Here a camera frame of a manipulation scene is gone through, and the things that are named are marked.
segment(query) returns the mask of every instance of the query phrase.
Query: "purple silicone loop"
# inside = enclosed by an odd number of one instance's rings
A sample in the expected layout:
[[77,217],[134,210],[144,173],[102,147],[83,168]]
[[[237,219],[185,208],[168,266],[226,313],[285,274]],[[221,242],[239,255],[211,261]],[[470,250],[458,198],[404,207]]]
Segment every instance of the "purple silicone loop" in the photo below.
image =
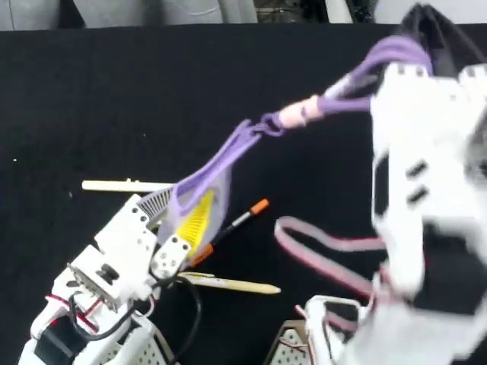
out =
[[[250,120],[244,120],[231,134],[230,138],[220,148],[218,153],[201,169],[177,183],[173,190],[171,206],[179,216],[188,214],[198,203],[205,190],[216,179],[218,174],[230,167],[245,152],[261,138],[259,132],[267,135],[280,136],[284,131],[280,125],[272,130],[269,122],[274,122],[271,114],[265,114],[260,123],[250,125]],[[181,205],[179,197],[194,189],[188,202]]]
[[431,75],[433,72],[433,65],[431,59],[427,55],[422,54],[409,54],[396,50],[387,50],[378,52],[376,54],[370,54],[365,58],[365,60],[357,66],[350,75],[356,80],[367,75],[370,70],[378,65],[389,63],[389,62],[411,62],[415,64],[424,65]]
[[359,97],[356,99],[330,99],[320,97],[318,99],[318,109],[328,116],[341,112],[366,112],[371,109],[370,97]]
[[421,47],[421,45],[414,41],[413,38],[408,36],[388,36],[383,38],[379,42],[375,43],[375,46],[371,48],[368,54],[370,55],[371,53],[380,52],[384,49],[396,49],[407,52],[423,52],[426,54],[426,51]]

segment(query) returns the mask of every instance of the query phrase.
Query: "black fabric surface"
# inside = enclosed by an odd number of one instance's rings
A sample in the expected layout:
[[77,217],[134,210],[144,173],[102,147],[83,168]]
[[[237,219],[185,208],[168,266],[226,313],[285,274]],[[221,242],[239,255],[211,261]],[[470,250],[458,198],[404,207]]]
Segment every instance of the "black fabric surface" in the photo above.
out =
[[[466,30],[487,49],[487,25]],[[54,277],[129,197],[81,191],[83,179],[177,181],[240,120],[322,92],[391,31],[272,24],[0,33],[2,363],[17,360]],[[338,236],[371,235],[370,195],[365,114],[264,138],[244,156],[228,218],[264,197],[271,207],[199,269],[282,293],[200,288],[202,326],[183,365],[261,363],[282,322],[296,318],[296,303],[353,296],[281,251],[272,232],[277,217],[294,215]],[[369,277],[384,258],[321,252]],[[157,308],[153,320],[174,350],[193,309],[183,288]]]

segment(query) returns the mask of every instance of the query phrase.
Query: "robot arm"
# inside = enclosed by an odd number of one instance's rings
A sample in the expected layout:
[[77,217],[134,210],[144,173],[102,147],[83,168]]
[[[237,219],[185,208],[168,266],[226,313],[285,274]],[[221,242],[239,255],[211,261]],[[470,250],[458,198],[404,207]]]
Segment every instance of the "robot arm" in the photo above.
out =
[[[110,365],[125,365],[143,359],[147,346],[152,347],[154,363],[166,363],[154,342],[160,332],[137,314],[134,305],[162,299],[161,282],[185,280],[176,275],[192,246],[176,235],[157,245],[139,201],[133,195],[95,236],[97,248],[87,246],[54,280],[19,364],[85,365],[110,360]],[[78,330],[70,320],[75,308]],[[172,356],[167,346],[165,353]]]

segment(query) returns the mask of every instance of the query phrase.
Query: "pen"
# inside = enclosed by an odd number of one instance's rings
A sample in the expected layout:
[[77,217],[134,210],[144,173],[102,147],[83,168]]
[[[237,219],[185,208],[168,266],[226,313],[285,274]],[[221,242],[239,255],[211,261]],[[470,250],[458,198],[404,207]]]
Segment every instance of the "pen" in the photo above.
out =
[[235,230],[235,228],[239,227],[243,222],[247,221],[249,218],[255,217],[267,207],[269,207],[269,200],[263,199],[257,204],[255,204],[248,211],[243,213],[241,216],[239,216],[239,218],[237,218],[235,221],[231,222],[229,226],[227,226],[226,228],[224,228],[223,230],[217,233],[217,235],[213,239],[213,242],[206,245],[203,251],[194,260],[191,261],[189,266],[191,268],[194,268],[200,262],[205,260],[208,256],[210,256],[213,253],[213,249],[215,248],[215,246],[218,243],[220,243],[220,241],[222,241],[226,236],[232,233]]
[[184,276],[194,285],[202,285],[204,287],[219,287],[221,289],[246,291],[249,293],[260,294],[279,294],[281,289],[271,284],[252,283],[249,281],[239,281],[230,279],[216,278],[212,274],[205,274],[202,272],[181,272],[179,276]]

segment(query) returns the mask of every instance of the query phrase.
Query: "yellow brush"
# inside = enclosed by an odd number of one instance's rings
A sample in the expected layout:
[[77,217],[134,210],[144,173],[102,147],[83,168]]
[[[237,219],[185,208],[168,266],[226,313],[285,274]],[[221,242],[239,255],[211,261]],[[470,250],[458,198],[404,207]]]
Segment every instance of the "yellow brush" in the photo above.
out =
[[210,222],[210,213],[212,211],[214,190],[208,190],[201,198],[201,201],[189,213],[189,217],[182,223],[176,231],[176,235],[187,241],[191,245],[188,258],[193,257],[205,235],[206,227]]

